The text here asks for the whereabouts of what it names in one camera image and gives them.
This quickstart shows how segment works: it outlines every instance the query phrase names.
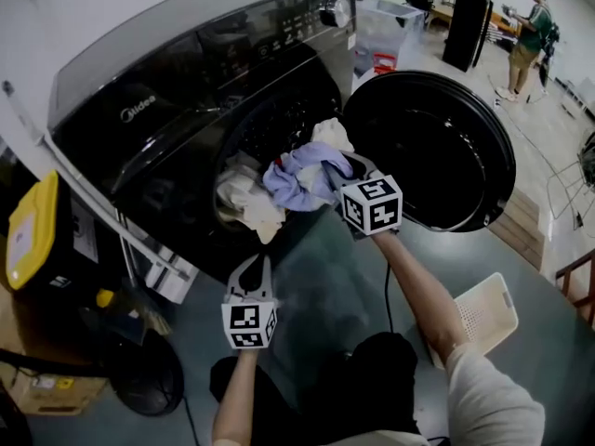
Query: round black door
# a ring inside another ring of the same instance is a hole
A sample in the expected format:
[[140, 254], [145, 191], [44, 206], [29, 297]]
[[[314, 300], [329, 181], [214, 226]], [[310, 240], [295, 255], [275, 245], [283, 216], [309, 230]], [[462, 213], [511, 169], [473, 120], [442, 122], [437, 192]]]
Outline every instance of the round black door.
[[383, 74], [351, 96], [344, 116], [355, 151], [399, 184], [407, 218], [473, 231], [504, 210], [516, 177], [509, 136], [460, 83], [432, 72]]

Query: shoe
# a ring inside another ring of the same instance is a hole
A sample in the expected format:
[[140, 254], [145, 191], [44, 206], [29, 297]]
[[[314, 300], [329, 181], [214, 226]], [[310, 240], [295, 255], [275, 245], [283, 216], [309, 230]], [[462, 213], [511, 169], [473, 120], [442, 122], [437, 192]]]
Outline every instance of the shoe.
[[517, 101], [517, 95], [514, 94], [514, 93], [511, 93], [505, 87], [497, 87], [496, 88], [496, 94], [498, 94], [501, 98], [503, 98], [505, 100], [509, 100], [510, 102], [516, 102]]

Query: purple cloth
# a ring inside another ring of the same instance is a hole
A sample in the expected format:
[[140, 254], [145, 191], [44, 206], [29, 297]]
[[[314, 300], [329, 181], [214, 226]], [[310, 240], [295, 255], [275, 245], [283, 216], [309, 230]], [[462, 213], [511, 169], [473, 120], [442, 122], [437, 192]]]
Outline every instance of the purple cloth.
[[317, 203], [319, 201], [315, 197], [322, 198], [329, 203], [337, 199], [322, 167], [313, 181], [311, 191], [300, 186], [297, 174], [302, 168], [327, 161], [345, 177], [353, 175], [353, 169], [343, 154], [324, 142], [309, 142], [299, 149], [282, 155], [282, 161], [282, 166], [272, 162], [262, 181], [272, 194], [272, 200], [276, 205], [297, 212], [316, 210], [320, 203]]

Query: black washing machine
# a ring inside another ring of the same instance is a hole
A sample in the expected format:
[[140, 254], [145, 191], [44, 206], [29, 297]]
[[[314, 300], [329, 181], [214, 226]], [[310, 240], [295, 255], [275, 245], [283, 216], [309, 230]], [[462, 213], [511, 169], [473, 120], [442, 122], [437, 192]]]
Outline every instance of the black washing machine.
[[[334, 116], [395, 176], [407, 216], [434, 230], [487, 225], [514, 185], [500, 122], [430, 73], [387, 74], [350, 98], [355, 30], [355, 0], [166, 0], [58, 73], [50, 134], [128, 218], [224, 282], [263, 249], [218, 216], [226, 159], [244, 151], [264, 171]], [[266, 248], [273, 262], [319, 215], [290, 214]]]

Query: cardboard box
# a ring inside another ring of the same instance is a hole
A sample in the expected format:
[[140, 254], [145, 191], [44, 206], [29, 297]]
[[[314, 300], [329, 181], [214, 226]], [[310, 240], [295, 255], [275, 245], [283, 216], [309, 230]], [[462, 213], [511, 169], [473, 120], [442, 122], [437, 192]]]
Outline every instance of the cardboard box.
[[[89, 364], [89, 346], [80, 336], [66, 335], [43, 306], [29, 306], [10, 293], [6, 243], [0, 235], [0, 348], [47, 361]], [[105, 378], [39, 374], [2, 362], [0, 381], [23, 413], [53, 415], [79, 414], [107, 383]]]

